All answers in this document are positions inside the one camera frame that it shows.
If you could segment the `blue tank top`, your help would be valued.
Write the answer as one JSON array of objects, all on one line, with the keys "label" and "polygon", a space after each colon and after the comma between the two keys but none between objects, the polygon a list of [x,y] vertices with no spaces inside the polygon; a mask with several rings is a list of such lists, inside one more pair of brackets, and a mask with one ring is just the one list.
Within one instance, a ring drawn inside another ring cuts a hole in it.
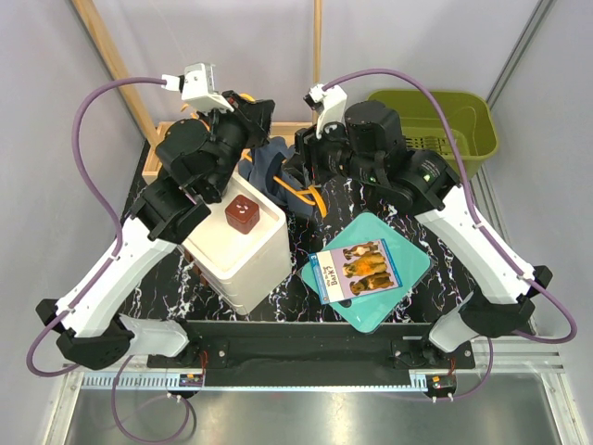
[{"label": "blue tank top", "polygon": [[252,160],[242,159],[237,164],[238,173],[254,186],[261,194],[283,210],[289,210],[295,215],[310,218],[313,207],[283,185],[275,181],[279,178],[295,191],[303,190],[294,178],[283,172],[283,162],[295,154],[295,149],[289,147],[281,137],[273,137],[266,146],[251,149],[249,155]]}]

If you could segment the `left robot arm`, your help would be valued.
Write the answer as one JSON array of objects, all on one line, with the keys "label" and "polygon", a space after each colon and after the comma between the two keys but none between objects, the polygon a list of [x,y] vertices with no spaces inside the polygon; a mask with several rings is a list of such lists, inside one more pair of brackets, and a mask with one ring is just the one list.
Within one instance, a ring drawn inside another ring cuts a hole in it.
[{"label": "left robot arm", "polygon": [[159,355],[188,367],[199,358],[200,345],[181,323],[135,319],[119,308],[221,202],[243,150],[268,143],[275,103],[234,91],[189,103],[197,118],[174,122],[157,145],[158,178],[133,203],[113,245],[67,296],[36,308],[76,365],[101,370],[124,356]]}]

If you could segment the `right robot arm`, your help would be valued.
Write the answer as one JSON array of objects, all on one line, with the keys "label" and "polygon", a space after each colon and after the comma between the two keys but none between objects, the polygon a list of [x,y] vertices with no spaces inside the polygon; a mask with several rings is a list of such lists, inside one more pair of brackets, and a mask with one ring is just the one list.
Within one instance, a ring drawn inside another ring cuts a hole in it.
[{"label": "right robot arm", "polygon": [[409,146],[395,110],[360,102],[323,129],[296,131],[295,150],[287,165],[306,185],[343,176],[373,187],[438,236],[473,276],[472,295],[441,316],[421,344],[426,364],[441,367],[462,343],[507,336],[526,324],[551,270],[522,261],[478,222],[458,174],[438,153]]}]

